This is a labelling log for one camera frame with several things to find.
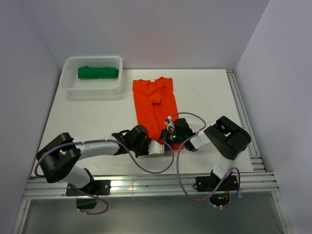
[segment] folded green towel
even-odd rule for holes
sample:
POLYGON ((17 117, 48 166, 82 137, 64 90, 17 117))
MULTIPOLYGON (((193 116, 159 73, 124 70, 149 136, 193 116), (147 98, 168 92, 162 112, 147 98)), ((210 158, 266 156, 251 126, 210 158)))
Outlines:
POLYGON ((80 67, 79 79, 117 78, 119 70, 115 67, 80 67))

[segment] plastic bin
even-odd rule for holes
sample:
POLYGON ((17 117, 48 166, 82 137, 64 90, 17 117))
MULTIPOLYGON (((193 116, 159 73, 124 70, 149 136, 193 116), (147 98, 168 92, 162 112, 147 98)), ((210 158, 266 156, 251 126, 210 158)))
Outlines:
POLYGON ((73 96, 113 95, 120 91, 122 79, 122 59, 118 56, 83 56, 70 57, 60 76, 61 88, 73 96), (119 69, 117 78, 78 79, 80 67, 116 67, 119 69))

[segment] white table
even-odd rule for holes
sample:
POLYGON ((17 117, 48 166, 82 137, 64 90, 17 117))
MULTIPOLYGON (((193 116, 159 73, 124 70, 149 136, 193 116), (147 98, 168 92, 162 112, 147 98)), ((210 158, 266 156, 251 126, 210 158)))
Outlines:
MULTIPOLYGON (((240 125, 225 70, 124 70, 122 76, 124 92, 115 96, 71 97, 58 87, 40 148, 63 132, 69 132, 73 137, 89 139, 104 138, 125 129, 131 130, 137 125, 132 93, 134 79, 172 77, 178 111, 195 113, 204 118, 208 126, 223 115, 240 125)), ((202 124, 191 116, 180 117, 187 119, 193 131, 202 124)), ((183 150, 179 162, 180 172, 209 173, 217 163, 219 155, 212 144, 195 153, 183 150)), ((151 171, 164 169, 170 160, 169 154, 137 158, 141 166, 151 171)), ((128 155, 86 158, 76 165, 88 168, 93 175, 146 174, 128 155)), ((247 150, 240 155, 236 166, 241 172, 253 171, 247 150)), ((176 164, 174 163, 166 173, 175 174, 176 164)))

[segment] metal frame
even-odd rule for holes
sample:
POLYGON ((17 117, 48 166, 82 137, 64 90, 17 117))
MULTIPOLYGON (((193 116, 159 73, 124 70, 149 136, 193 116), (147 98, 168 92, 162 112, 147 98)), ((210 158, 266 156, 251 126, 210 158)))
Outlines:
MULTIPOLYGON (((288 221, 285 208, 281 202, 274 174, 273 172, 266 172, 261 155, 259 154, 246 109, 235 80, 234 70, 228 69, 226 71, 241 125, 252 137, 252 143, 248 146, 248 151, 254 172, 241 173, 241 192, 272 192, 283 231, 287 234, 292 234, 293 231, 288 221)), ((182 182, 190 194, 198 194, 197 191, 192 188, 192 185, 195 182, 196 176, 203 175, 204 174, 193 174, 181 176, 182 182)), ((106 197, 168 196, 184 194, 179 186, 176 175, 96 176, 95 179, 111 180, 111 192, 110 195, 106 197)), ((31 178, 28 180, 13 233, 20 234, 22 232, 31 200, 76 199, 76 197, 66 197, 66 187, 67 183, 62 181, 48 184, 45 179, 41 178, 31 178)))

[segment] red garment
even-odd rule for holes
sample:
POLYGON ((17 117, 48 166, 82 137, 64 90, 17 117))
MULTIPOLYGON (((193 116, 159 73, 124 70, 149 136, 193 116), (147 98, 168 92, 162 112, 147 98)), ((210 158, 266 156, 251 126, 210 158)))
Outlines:
POLYGON ((160 77, 151 80, 134 80, 133 97, 136 107, 137 123, 147 128, 152 140, 158 140, 168 116, 177 113, 173 94, 172 78, 160 77))

